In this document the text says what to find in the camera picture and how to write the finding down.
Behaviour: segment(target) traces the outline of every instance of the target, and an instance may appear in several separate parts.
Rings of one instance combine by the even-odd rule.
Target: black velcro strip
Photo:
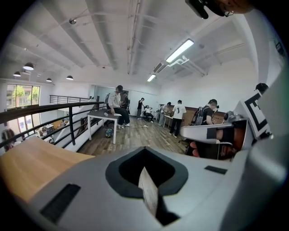
[[[79,190],[78,185],[66,185],[40,213],[49,221],[57,223]]]
[[[213,172],[219,173],[219,174],[223,174],[223,175],[225,175],[226,172],[228,171],[227,169],[217,168],[217,167],[210,166],[210,165],[208,165],[205,169],[209,170],[209,171],[213,171]]]
[[[208,128],[207,129],[207,139],[216,139],[217,137],[217,129],[216,128]]]

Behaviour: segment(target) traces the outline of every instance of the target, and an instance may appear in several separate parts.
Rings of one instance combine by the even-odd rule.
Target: wooden floor
[[[185,153],[185,144],[178,143],[181,138],[174,138],[170,135],[167,126],[164,128],[155,122],[149,123],[145,120],[137,120],[135,117],[130,118],[132,127],[117,130],[116,144],[113,144],[113,138],[105,137],[107,126],[104,126],[79,150],[79,153],[97,156],[140,146],[161,148],[179,154]]]

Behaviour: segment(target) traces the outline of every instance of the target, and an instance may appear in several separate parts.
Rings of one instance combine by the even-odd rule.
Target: table leg
[[[91,140],[90,116],[87,116],[87,125],[88,125],[88,128],[89,128],[89,140]]]
[[[114,120],[113,144],[116,144],[116,139],[117,139],[117,120]]]

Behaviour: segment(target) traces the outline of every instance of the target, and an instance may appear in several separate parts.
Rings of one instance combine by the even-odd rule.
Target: wooden table
[[[98,118],[98,119],[106,119],[106,120],[112,120],[114,121],[114,130],[113,130],[113,144],[116,144],[117,139],[117,120],[120,116],[118,115],[112,115],[108,114],[108,116],[105,116],[104,113],[106,110],[99,110],[99,111],[93,111],[87,114],[87,123],[89,128],[89,140],[91,140],[91,127],[90,127],[90,118]]]
[[[167,118],[169,118],[168,127],[170,126],[171,120],[173,119],[173,118],[170,117],[169,115],[164,115],[164,124],[163,124],[163,127],[164,127],[164,125],[166,124],[166,119],[167,119]]]
[[[0,157],[8,190],[28,202],[47,183],[80,161],[93,158],[32,137]]]

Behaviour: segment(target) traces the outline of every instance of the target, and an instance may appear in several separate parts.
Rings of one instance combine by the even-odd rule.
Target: man sitting on table
[[[152,108],[149,107],[148,105],[145,107],[144,111],[145,111],[145,117],[146,117],[146,120],[149,122],[149,117],[150,117],[150,122],[154,122],[153,119],[154,119],[154,116],[152,115],[152,112],[151,112]]]
[[[186,113],[186,108],[185,106],[182,105],[182,101],[179,100],[177,102],[177,105],[175,105],[173,107],[173,110],[175,113],[173,114],[173,119],[172,119],[172,126],[171,126],[171,130],[170,130],[170,135],[173,133],[173,131],[175,130],[175,125],[177,125],[175,134],[173,135],[175,138],[177,138],[177,136],[179,135],[179,131],[180,131],[180,126],[182,123],[182,115],[184,113]]]
[[[125,123],[126,127],[131,127],[130,125],[130,117],[124,108],[121,108],[121,92],[123,87],[121,85],[118,85],[116,87],[116,91],[114,93],[111,93],[108,98],[108,105],[112,111],[112,114],[120,114],[118,120],[118,127],[124,129],[123,123]]]
[[[172,105],[171,102],[168,102],[166,105],[162,105],[161,108],[160,108],[160,116],[159,116],[159,122],[158,122],[158,125],[159,126],[163,126],[164,124],[164,115],[165,114],[168,114],[170,111],[169,111],[169,107]]]

